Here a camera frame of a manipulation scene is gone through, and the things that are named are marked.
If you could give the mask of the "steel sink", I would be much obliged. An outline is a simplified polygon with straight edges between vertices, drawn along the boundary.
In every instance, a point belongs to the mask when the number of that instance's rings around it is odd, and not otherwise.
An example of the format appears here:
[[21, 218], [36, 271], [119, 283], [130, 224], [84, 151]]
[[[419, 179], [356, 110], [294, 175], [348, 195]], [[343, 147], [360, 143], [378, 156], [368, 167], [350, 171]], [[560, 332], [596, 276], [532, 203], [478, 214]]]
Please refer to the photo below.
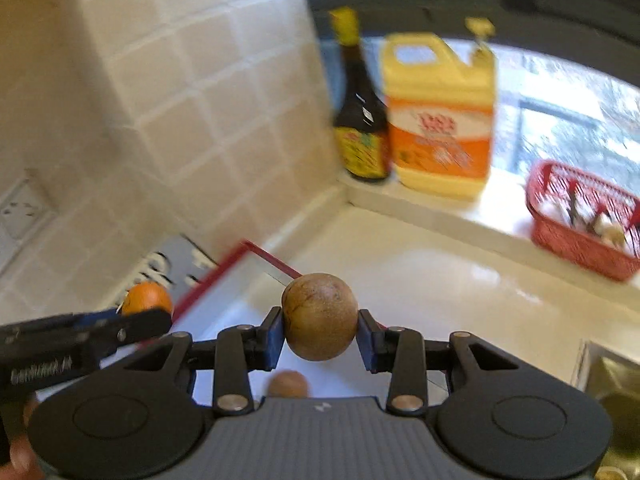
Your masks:
[[613, 437], [603, 466], [639, 478], [639, 363], [594, 341], [584, 340], [572, 385], [595, 398], [612, 419]]

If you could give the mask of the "dark window frame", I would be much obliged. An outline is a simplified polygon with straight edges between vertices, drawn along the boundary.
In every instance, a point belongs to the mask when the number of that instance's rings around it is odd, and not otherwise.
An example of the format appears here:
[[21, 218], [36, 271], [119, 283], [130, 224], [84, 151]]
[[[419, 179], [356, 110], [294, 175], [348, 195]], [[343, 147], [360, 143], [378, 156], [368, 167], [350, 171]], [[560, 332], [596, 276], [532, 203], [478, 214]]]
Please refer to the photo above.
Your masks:
[[434, 32], [468, 38], [467, 18], [487, 18], [495, 43], [548, 54], [639, 82], [639, 0], [308, 0], [321, 37], [329, 13], [350, 6], [363, 35]]

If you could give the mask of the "white wall socket panel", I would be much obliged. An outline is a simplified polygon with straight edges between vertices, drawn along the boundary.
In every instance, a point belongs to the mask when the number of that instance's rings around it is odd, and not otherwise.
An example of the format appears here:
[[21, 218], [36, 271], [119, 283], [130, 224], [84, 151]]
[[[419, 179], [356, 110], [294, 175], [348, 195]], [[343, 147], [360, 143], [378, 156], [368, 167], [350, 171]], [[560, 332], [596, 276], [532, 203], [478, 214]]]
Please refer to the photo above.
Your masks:
[[35, 170], [26, 169], [1, 195], [1, 273], [55, 216], [50, 193]]

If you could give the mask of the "dark soy sauce bottle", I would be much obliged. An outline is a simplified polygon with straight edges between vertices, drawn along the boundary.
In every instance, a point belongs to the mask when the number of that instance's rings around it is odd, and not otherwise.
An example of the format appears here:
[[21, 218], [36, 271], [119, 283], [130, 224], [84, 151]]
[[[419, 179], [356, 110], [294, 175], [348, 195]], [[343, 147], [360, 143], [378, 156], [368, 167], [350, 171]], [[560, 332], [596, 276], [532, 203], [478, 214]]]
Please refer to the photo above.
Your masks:
[[330, 18], [345, 70], [345, 91], [333, 119], [344, 169], [356, 180], [381, 182], [392, 172], [386, 108], [375, 93], [360, 48], [357, 13], [348, 6]]

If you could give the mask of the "yellow detergent jug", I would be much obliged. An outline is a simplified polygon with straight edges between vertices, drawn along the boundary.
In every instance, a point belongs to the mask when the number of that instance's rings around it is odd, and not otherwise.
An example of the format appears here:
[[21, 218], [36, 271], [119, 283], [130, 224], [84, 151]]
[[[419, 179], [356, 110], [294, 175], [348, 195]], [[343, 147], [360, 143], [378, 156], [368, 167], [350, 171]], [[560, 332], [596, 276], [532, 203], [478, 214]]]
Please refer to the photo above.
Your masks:
[[387, 36], [381, 54], [392, 159], [410, 190], [475, 200], [488, 181], [497, 103], [495, 26], [467, 18], [469, 61], [431, 32]]

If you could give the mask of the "red rimmed white tray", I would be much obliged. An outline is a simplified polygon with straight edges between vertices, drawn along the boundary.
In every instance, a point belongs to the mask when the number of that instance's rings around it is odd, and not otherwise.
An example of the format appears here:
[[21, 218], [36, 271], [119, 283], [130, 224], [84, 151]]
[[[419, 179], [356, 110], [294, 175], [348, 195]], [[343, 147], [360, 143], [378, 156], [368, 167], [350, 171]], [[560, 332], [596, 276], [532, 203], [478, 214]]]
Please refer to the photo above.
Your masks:
[[424, 408], [427, 373], [448, 373], [454, 365], [450, 344], [425, 340], [408, 328], [383, 327], [369, 311], [359, 309], [348, 286], [335, 276], [283, 271], [291, 281], [280, 306], [262, 324], [230, 327], [213, 340], [186, 338], [177, 370], [167, 377], [161, 374], [179, 339], [171, 329], [174, 310], [168, 292], [160, 285], [134, 286], [118, 310], [48, 318], [38, 351], [60, 366], [46, 383], [66, 387], [50, 396], [46, 406], [60, 412], [63, 404], [114, 390], [173, 410], [191, 401], [196, 374], [210, 370], [213, 411], [244, 414], [254, 408], [248, 375], [275, 370], [284, 346], [304, 360], [326, 361], [356, 342], [368, 372], [392, 376], [388, 404], [416, 400]]

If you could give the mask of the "red plastic basket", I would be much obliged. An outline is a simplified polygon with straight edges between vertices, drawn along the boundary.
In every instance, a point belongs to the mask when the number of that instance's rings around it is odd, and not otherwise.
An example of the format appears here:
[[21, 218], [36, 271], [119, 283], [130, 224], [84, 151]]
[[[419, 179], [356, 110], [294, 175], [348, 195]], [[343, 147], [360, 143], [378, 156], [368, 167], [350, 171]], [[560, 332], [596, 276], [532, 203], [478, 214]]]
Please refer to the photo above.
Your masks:
[[638, 196], [564, 162], [540, 160], [525, 198], [535, 245], [616, 282], [639, 272]]

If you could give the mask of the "orange tangerine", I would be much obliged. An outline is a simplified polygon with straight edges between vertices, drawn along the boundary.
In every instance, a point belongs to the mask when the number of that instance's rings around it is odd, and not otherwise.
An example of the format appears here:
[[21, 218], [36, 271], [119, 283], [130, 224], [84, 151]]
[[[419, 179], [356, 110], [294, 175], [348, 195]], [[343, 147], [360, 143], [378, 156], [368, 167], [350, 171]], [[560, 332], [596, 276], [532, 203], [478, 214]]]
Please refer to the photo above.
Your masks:
[[120, 306], [122, 315], [133, 315], [153, 309], [162, 309], [172, 315], [174, 306], [167, 289], [155, 282], [135, 284], [126, 293]]

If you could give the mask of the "blue sleep tight mat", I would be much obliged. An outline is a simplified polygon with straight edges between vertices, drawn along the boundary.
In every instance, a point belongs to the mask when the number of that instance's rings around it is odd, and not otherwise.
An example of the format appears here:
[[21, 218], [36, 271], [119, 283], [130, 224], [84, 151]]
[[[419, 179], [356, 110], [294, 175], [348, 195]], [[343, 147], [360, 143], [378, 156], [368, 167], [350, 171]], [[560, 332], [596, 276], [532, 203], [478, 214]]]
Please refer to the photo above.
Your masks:
[[119, 308], [127, 292], [142, 282], [162, 285], [176, 306], [216, 266], [215, 261], [189, 237], [182, 234], [167, 237], [106, 296], [103, 309]]

